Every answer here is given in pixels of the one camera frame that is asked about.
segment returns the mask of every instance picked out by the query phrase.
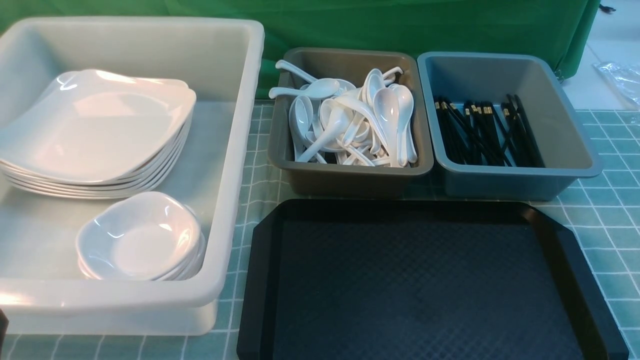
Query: chopstick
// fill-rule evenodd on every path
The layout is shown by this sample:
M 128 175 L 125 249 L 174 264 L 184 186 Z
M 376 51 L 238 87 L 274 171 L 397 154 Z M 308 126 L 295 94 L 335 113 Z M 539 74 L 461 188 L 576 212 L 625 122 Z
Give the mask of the chopstick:
M 462 165 L 544 167 L 522 100 L 517 95 L 506 97 L 507 101 L 500 104 L 502 111 L 489 101 L 467 101 L 458 108 L 446 97 L 434 97 L 445 153 L 451 161 Z

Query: green backdrop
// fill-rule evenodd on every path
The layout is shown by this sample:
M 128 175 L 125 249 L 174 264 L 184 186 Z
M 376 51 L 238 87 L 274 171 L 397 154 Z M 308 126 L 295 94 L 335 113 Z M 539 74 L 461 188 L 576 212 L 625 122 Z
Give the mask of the green backdrop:
M 254 19 L 266 30 L 258 96 L 298 46 L 520 53 L 575 74 L 599 0 L 0 0 L 0 31 L 32 16 L 168 15 Z

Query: white floor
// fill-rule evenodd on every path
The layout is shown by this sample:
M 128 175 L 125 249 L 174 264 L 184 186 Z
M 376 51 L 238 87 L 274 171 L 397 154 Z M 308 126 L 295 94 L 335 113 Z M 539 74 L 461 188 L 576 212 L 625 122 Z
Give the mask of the white floor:
M 596 14 L 578 73 L 565 80 L 564 91 L 576 109 L 640 110 L 622 98 L 593 67 L 603 61 L 640 63 L 640 0 L 602 3 L 617 11 Z

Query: blue-gray plastic bin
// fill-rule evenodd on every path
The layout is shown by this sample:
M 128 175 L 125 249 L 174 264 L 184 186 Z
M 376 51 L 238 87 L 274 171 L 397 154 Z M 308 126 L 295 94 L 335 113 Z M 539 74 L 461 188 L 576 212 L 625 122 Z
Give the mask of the blue-gray plastic bin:
M 445 193 L 453 197 L 552 200 L 576 179 L 595 177 L 602 163 L 551 68 L 533 56 L 424 53 L 418 69 L 434 155 L 444 168 Z M 460 165 L 445 153 L 433 101 L 491 101 L 500 109 L 518 94 L 546 168 Z

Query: stack of plates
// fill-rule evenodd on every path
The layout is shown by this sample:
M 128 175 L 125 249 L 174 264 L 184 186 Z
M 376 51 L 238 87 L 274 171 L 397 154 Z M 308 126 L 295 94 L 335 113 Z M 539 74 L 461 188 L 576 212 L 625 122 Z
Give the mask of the stack of plates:
M 17 188 L 57 197 L 151 190 L 180 156 L 195 101 L 179 80 L 66 72 L 0 129 L 0 171 Z
M 159 192 L 112 205 L 76 238 L 80 271 L 98 280 L 189 279 L 200 271 L 205 248 L 194 214 Z

